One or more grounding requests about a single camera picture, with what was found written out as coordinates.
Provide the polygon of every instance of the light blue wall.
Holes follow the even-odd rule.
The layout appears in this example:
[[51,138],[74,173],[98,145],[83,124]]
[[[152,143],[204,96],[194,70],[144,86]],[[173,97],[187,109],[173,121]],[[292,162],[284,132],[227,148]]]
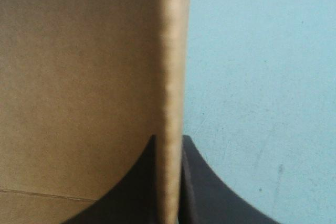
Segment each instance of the light blue wall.
[[336,223],[336,0],[191,0],[184,133],[282,223]]

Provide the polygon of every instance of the curved black edge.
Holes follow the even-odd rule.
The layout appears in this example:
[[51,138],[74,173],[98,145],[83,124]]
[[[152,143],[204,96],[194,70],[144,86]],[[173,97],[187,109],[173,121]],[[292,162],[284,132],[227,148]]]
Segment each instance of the curved black edge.
[[155,137],[124,178],[106,195],[63,224],[157,224]]
[[179,220],[182,224],[278,224],[225,185],[189,136],[183,136]]

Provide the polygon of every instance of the corrugated cardboard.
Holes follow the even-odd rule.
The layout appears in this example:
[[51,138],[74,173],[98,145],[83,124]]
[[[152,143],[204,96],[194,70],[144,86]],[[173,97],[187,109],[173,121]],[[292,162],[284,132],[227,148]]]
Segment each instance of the corrugated cardboard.
[[59,223],[158,134],[176,218],[187,0],[0,0],[0,223]]

